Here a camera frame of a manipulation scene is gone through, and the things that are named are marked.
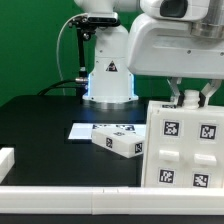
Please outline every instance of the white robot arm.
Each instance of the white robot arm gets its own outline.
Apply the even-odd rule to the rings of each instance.
[[[176,77],[174,95],[178,77],[218,79],[202,91],[210,97],[224,78],[224,1],[142,0],[141,7],[128,42],[130,71]]]
[[[139,9],[138,0],[75,0],[85,12],[128,12]]]
[[[85,104],[110,109],[135,103],[133,75],[127,69],[125,53],[128,32],[123,26],[101,27],[100,21],[116,20],[114,11],[137,11],[139,0],[75,0],[96,22],[95,67],[89,74]]]

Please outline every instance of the black table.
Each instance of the black table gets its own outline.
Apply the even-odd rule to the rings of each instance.
[[[144,124],[147,105],[102,111],[75,97],[20,96],[0,108],[0,145],[15,148],[2,186],[140,186],[142,156],[127,159],[89,141],[68,140],[74,122]],[[222,216],[0,215],[0,223],[223,223]]]

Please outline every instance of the green backdrop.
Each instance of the green backdrop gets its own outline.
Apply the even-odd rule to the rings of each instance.
[[[0,1],[0,105],[19,95],[35,95],[60,80],[56,65],[56,42],[63,24],[81,10],[73,0]],[[121,13],[122,24],[130,29],[137,13]],[[94,41],[85,44],[86,63],[93,68]],[[65,79],[77,76],[76,32],[67,28],[61,42],[61,66]],[[205,80],[185,79],[182,89],[200,90]],[[143,97],[169,97],[165,78],[136,76],[136,94]],[[223,104],[223,88],[212,104]],[[54,91],[50,94],[62,94]]]

